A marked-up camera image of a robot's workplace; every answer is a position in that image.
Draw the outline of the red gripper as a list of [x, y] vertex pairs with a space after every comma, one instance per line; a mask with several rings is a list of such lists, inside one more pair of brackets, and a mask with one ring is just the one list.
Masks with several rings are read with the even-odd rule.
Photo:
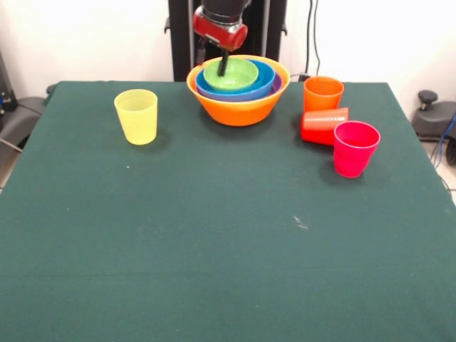
[[193, 29], [196, 34], [201, 36], [197, 49], [197, 65], [204, 63], [207, 40], [223, 50], [217, 71], [217, 75], [223, 77], [227, 69], [229, 52], [239, 49], [245, 42], [248, 34], [247, 26], [243, 24], [240, 16], [235, 16], [234, 21], [224, 23], [222, 16], [199, 6], [193, 16]]

